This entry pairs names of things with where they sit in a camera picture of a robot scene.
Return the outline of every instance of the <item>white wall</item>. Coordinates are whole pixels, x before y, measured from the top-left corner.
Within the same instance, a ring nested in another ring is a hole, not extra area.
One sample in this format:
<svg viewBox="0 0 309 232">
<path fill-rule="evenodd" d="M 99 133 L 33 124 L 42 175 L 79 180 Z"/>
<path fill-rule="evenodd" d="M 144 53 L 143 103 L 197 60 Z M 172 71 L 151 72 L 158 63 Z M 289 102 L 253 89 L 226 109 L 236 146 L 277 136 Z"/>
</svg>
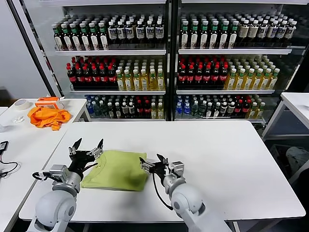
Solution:
<svg viewBox="0 0 309 232">
<path fill-rule="evenodd" d="M 49 94 L 12 16 L 0 1 L 0 100 Z"/>
</svg>

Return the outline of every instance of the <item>green cloth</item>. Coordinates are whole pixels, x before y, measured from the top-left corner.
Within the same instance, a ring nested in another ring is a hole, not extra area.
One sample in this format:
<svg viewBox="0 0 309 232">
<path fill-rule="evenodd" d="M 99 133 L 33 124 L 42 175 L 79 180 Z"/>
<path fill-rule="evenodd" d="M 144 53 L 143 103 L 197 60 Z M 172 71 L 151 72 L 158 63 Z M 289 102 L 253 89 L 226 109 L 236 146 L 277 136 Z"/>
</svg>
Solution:
<svg viewBox="0 0 309 232">
<path fill-rule="evenodd" d="M 140 159 L 146 153 L 125 151 L 104 151 L 96 160 L 98 163 L 83 179 L 83 188 L 109 188 L 142 191 L 147 173 L 140 167 Z"/>
</svg>

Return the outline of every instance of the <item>black cable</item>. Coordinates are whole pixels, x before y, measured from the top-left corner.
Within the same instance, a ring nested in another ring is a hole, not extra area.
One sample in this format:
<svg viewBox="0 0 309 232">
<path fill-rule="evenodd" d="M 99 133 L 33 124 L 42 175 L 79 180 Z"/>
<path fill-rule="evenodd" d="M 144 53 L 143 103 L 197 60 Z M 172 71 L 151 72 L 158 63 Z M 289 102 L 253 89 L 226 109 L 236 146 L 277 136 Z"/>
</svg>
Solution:
<svg viewBox="0 0 309 232">
<path fill-rule="evenodd" d="M 169 210 L 173 210 L 173 207 L 166 204 L 165 201 L 161 198 L 159 192 L 158 192 L 158 189 L 156 188 L 156 184 L 155 184 L 155 174 L 153 173 L 153 180 L 154 180 L 154 188 L 155 188 L 155 192 L 156 194 L 158 195 L 158 198 L 161 200 L 161 202 L 169 209 Z"/>
</svg>

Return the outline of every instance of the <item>table leg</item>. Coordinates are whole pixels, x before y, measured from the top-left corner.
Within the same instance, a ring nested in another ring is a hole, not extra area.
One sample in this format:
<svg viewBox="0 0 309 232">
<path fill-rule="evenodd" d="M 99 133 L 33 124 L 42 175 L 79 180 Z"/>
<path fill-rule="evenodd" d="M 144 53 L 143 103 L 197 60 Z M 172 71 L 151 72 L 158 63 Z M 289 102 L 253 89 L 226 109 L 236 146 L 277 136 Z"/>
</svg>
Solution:
<svg viewBox="0 0 309 232">
<path fill-rule="evenodd" d="M 247 232 L 266 232 L 282 219 L 264 219 L 252 226 Z"/>
<path fill-rule="evenodd" d="M 262 133 L 263 141 L 267 140 L 267 137 L 269 136 L 271 129 L 275 126 L 275 124 L 279 120 L 279 118 L 280 118 L 280 116 L 281 116 L 281 114 L 283 113 L 284 110 L 285 110 L 285 105 L 284 105 L 284 102 L 282 100 L 280 102 L 279 106 L 277 107 L 275 113 L 271 117 L 269 123 L 267 124 L 265 130 Z"/>
</svg>

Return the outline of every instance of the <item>beverage display fridge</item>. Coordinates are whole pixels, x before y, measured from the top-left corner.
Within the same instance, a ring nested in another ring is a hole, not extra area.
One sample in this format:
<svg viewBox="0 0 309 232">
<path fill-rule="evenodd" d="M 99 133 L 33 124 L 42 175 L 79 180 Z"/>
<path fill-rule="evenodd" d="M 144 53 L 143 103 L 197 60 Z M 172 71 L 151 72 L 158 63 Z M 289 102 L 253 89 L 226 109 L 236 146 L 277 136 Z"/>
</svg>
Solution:
<svg viewBox="0 0 309 232">
<path fill-rule="evenodd" d="M 94 120 L 262 129 L 307 52 L 308 0 L 7 1 L 53 94 Z"/>
</svg>

